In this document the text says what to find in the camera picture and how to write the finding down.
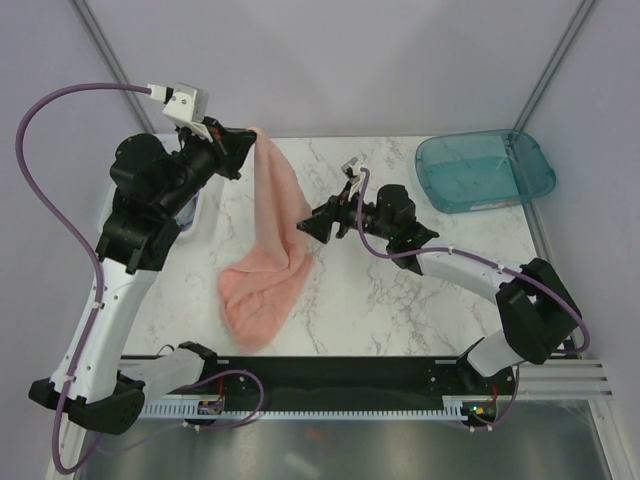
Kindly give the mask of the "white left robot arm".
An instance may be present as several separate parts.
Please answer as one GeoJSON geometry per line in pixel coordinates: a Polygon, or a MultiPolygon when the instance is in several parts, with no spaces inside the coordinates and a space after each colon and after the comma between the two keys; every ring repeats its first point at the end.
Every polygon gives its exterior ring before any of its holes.
{"type": "Polygon", "coordinates": [[[29,397],[88,431],[120,435],[143,408],[174,391],[213,391],[215,353],[184,342],[168,355],[123,369],[120,359],[142,301],[182,232],[178,214],[214,176],[238,180],[257,134],[204,121],[206,137],[178,129],[180,148],[141,133],[123,140],[110,177],[112,208],[93,252],[98,276],[94,298],[55,372],[32,383],[29,397]]]}

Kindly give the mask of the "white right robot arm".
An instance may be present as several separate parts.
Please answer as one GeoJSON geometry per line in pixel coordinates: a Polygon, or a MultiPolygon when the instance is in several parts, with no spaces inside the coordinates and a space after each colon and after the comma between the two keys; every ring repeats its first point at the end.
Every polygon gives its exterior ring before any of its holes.
{"type": "Polygon", "coordinates": [[[311,215],[298,230],[321,243],[356,231],[362,241],[386,241],[382,258],[417,275],[439,278],[494,304],[501,327],[462,355],[458,385],[480,394],[499,371],[522,363],[541,365],[584,326],[582,316],[554,268],[535,258],[527,264],[502,263],[465,251],[441,239],[416,217],[416,205],[402,185],[383,186],[375,202],[344,188],[311,215]]]}

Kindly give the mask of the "pink terry towel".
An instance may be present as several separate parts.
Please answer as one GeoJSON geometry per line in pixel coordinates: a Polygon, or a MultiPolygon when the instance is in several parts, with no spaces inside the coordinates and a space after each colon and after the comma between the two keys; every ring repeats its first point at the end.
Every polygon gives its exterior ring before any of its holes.
{"type": "Polygon", "coordinates": [[[218,276],[222,318],[237,347],[269,345],[288,319],[313,268],[309,237],[297,223],[311,207],[296,173],[264,131],[254,127],[255,242],[218,276]]]}

